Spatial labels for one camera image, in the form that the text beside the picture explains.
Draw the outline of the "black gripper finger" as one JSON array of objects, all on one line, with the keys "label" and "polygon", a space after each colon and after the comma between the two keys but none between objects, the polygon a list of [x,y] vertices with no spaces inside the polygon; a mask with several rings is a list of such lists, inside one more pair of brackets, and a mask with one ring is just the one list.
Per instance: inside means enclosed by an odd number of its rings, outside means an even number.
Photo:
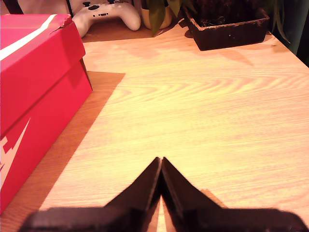
[{"label": "black gripper finger", "polygon": [[116,221],[122,232],[143,231],[148,214],[160,197],[160,172],[161,159],[156,157],[130,186],[107,204],[125,212],[126,217]]},{"label": "black gripper finger", "polygon": [[203,225],[203,213],[212,214],[222,208],[194,187],[167,158],[162,159],[162,195],[176,228],[182,232],[226,232],[218,224]]}]

